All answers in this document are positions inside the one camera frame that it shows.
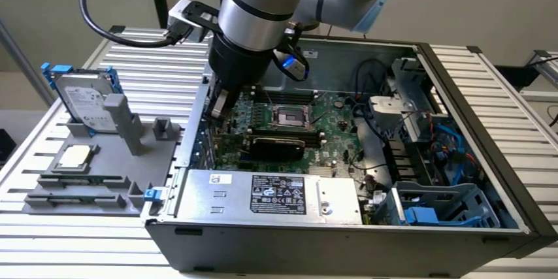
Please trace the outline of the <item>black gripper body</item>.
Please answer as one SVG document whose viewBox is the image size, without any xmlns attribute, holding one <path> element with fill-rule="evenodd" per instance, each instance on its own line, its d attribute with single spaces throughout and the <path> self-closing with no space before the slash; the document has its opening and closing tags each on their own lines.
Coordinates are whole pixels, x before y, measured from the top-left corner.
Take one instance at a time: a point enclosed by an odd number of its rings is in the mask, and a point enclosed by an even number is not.
<svg viewBox="0 0 558 279">
<path fill-rule="evenodd" d="M 215 93 L 230 95 L 241 88 L 261 81 L 273 58 L 273 50 L 253 51 L 238 46 L 223 34 L 213 38 L 210 67 L 217 75 Z"/>
</svg>

